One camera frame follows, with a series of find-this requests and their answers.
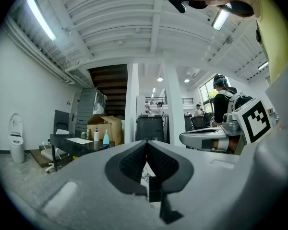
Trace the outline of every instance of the railing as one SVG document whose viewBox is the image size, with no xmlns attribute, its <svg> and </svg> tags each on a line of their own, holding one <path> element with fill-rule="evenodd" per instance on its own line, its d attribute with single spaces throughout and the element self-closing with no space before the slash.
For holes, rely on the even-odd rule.
<svg viewBox="0 0 288 230">
<path fill-rule="evenodd" d="M 159 98 L 150 98 L 150 97 L 145 97 L 145 104 L 147 105 L 156 105 L 158 102 L 162 102 L 163 105 L 168 104 L 168 99 L 164 97 L 159 97 Z M 193 98 L 182 98 L 182 104 L 184 105 L 193 105 Z"/>
</svg>

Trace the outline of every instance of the backpack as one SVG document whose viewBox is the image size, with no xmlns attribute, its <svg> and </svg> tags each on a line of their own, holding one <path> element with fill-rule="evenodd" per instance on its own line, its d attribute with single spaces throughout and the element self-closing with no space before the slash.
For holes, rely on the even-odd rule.
<svg viewBox="0 0 288 230">
<path fill-rule="evenodd" d="M 245 95 L 242 91 L 240 93 L 233 94 L 227 90 L 221 90 L 218 94 L 223 94 L 230 98 L 227 113 L 232 113 L 239 107 L 246 104 L 249 100 L 253 99 L 252 97 Z"/>
</svg>

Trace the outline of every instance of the ceiling light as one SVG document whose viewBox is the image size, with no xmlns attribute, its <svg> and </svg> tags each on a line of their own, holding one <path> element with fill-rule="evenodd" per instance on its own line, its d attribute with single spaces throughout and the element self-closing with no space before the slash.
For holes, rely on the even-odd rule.
<svg viewBox="0 0 288 230">
<path fill-rule="evenodd" d="M 215 18 L 215 20 L 212 23 L 213 28 L 217 29 L 218 31 L 222 28 L 224 25 L 229 13 L 222 10 L 219 12 Z"/>
<path fill-rule="evenodd" d="M 49 28 L 49 26 L 47 25 L 46 21 L 44 20 L 42 14 L 40 13 L 35 0 L 27 0 L 27 3 L 32 11 L 32 13 L 34 14 L 35 18 L 37 19 L 38 23 L 42 26 L 42 28 L 44 29 L 45 33 L 47 33 L 47 35 L 50 37 L 50 39 L 52 41 L 54 41 L 56 39 L 56 36 L 53 34 L 53 32 L 51 31 L 51 29 Z"/>
<path fill-rule="evenodd" d="M 269 64 L 269 62 L 263 63 L 263 64 L 258 68 L 258 70 L 261 70 L 262 68 L 266 67 L 268 64 Z"/>
</svg>

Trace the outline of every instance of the black desk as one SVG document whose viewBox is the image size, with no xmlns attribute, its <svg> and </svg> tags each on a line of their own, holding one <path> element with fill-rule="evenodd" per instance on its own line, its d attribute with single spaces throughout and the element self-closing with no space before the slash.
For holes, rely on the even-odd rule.
<svg viewBox="0 0 288 230">
<path fill-rule="evenodd" d="M 58 171 L 57 167 L 57 161 L 55 156 L 55 147 L 60 148 L 62 151 L 76 157 L 81 157 L 83 155 L 86 155 L 88 153 L 96 152 L 103 150 L 103 142 L 100 140 L 97 142 L 90 142 L 86 144 L 79 144 L 76 142 L 72 142 L 70 140 L 67 140 L 66 138 L 74 138 L 77 137 L 75 135 L 50 135 L 50 144 L 52 147 L 52 159 L 54 164 L 55 171 Z M 110 145 L 106 147 L 112 148 L 115 146 L 114 141 L 110 141 Z"/>
</svg>

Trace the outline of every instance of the staircase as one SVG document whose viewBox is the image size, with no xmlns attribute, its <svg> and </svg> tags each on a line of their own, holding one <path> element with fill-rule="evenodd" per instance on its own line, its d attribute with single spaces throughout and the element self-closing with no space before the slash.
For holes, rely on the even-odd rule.
<svg viewBox="0 0 288 230">
<path fill-rule="evenodd" d="M 98 67 L 89 71 L 94 86 L 107 96 L 107 115 L 125 116 L 127 65 Z"/>
</svg>

